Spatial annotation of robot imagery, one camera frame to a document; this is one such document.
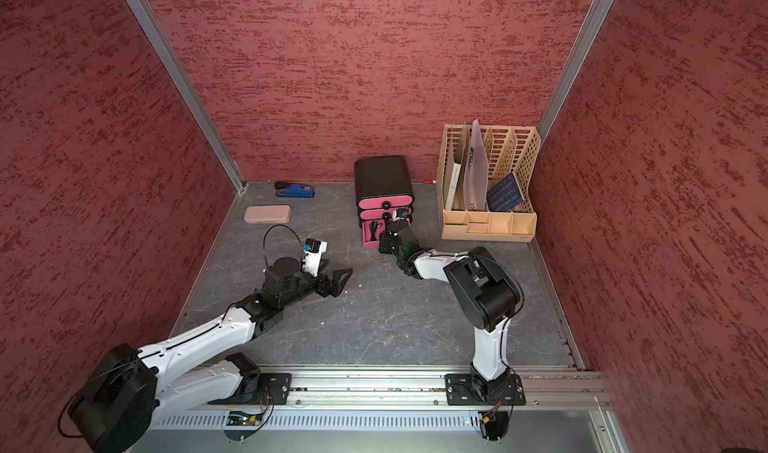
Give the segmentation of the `pink drawer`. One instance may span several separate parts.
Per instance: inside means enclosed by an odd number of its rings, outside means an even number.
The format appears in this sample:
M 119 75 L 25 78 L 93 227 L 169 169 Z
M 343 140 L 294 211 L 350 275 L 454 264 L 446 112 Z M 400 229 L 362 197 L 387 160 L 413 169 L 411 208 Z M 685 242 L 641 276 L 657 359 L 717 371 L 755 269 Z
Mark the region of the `pink drawer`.
M 397 208 L 392 209 L 369 209 L 369 210 L 363 210 L 360 213 L 360 219 L 362 221 L 365 220 L 372 220 L 372 219 L 383 219 L 385 221 L 392 220 L 392 213 Z
M 362 210 L 389 210 L 406 207 L 412 203 L 413 197 L 411 195 L 395 195 L 363 198 L 358 202 L 358 207 Z
M 370 225 L 370 223 L 372 221 L 378 221 L 380 223 L 380 227 L 379 227 L 378 232 L 377 232 L 377 236 L 378 236 L 378 240 L 377 241 L 371 241 L 370 240 L 369 225 Z M 363 247 L 365 249 L 377 250 L 379 248 L 379 244 L 380 244 L 380 237 L 386 231 L 386 222 L 383 219 L 365 220 L 362 223 L 362 230 L 363 230 Z

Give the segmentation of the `black earphones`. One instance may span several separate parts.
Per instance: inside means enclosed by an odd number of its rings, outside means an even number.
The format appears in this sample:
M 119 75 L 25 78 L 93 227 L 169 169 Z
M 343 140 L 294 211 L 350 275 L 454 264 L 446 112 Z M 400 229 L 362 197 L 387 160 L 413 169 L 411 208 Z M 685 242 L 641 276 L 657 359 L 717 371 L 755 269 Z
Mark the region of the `black earphones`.
M 371 241 L 377 241 L 378 236 L 377 232 L 380 227 L 380 223 L 378 221 L 372 221 L 369 225 L 369 231 L 370 231 L 370 240 Z

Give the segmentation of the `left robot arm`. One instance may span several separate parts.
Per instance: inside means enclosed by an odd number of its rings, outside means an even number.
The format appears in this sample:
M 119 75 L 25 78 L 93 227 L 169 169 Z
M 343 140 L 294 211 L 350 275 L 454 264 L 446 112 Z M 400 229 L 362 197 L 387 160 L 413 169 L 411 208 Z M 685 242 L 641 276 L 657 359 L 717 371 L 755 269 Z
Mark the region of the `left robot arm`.
M 311 294 L 339 296 L 353 271 L 307 272 L 295 258 L 280 258 L 261 287 L 224 313 L 158 343 L 120 344 L 104 354 L 63 413 L 94 452 L 124 452 L 170 416 L 258 386 L 259 367 L 234 347 L 266 333 L 287 307 Z

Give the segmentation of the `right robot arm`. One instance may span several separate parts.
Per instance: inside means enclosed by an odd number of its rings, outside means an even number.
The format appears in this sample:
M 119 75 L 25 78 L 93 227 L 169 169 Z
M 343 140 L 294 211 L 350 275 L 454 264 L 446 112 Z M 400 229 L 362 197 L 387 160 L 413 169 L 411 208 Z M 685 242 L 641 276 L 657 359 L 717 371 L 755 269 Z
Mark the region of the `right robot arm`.
M 509 323 L 524 304 L 524 291 L 514 275 L 484 247 L 448 253 L 421 246 L 406 220 L 387 223 L 379 235 L 379 251 L 394 256 L 408 276 L 450 286 L 474 327 L 470 391 L 482 402 L 502 396 L 512 375 Z

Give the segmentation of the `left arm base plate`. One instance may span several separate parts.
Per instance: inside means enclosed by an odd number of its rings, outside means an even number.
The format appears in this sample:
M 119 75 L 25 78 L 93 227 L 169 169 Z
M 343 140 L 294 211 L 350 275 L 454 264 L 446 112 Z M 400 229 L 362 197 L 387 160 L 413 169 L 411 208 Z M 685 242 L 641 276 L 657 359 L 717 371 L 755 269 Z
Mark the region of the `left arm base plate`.
M 285 405 L 291 380 L 288 373 L 249 374 L 226 401 L 235 405 Z

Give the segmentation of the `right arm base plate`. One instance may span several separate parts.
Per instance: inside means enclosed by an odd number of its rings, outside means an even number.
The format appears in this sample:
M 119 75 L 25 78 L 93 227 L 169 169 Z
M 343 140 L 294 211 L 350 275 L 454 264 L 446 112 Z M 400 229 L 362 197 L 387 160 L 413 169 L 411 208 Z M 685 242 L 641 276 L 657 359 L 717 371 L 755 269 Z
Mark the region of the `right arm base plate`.
M 447 374 L 447 402 L 450 406 L 525 406 L 527 403 L 519 375 L 506 373 L 492 381 L 479 374 Z

